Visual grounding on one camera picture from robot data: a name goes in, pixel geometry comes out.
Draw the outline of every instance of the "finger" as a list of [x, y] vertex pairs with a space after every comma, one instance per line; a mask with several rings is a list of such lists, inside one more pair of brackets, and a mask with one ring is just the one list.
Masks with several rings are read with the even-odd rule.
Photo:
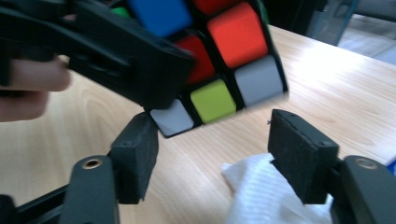
[[0, 97], [0, 122], [36, 119], [47, 107], [46, 91], [19, 91], [14, 97]]
[[70, 84], [67, 66], [58, 57], [47, 63], [14, 59], [11, 69], [10, 85], [0, 90], [63, 91]]

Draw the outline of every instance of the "black foam pad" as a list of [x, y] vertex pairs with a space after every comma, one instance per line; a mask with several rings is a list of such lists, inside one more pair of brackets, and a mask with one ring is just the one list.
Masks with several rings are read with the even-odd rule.
[[157, 161], [158, 129], [146, 113], [136, 115], [111, 146], [119, 203], [139, 203]]
[[275, 109], [268, 151], [303, 203], [326, 202], [325, 178], [337, 163], [338, 153], [332, 139], [297, 115]]

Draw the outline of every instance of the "wooden table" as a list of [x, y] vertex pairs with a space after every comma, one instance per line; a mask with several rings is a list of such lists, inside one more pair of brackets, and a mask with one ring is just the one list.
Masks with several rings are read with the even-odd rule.
[[[233, 195], [220, 172], [267, 150], [273, 108], [296, 113], [341, 146], [380, 162], [396, 155], [396, 66], [272, 27], [290, 97], [171, 139], [146, 200], [120, 207], [122, 223], [223, 223]], [[142, 108], [75, 75], [32, 121], [0, 123], [0, 193], [29, 202], [66, 184], [75, 162], [107, 154]]]

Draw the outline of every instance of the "floor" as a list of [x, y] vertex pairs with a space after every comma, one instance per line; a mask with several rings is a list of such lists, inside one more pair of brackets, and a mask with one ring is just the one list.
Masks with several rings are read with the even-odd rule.
[[396, 63], [396, 22], [353, 15], [338, 47]]

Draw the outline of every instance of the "white tissue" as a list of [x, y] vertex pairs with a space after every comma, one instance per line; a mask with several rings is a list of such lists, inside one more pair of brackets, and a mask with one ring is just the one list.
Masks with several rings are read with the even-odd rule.
[[223, 164], [222, 173], [234, 190], [227, 224], [332, 224], [329, 195], [325, 204], [303, 205], [270, 153]]

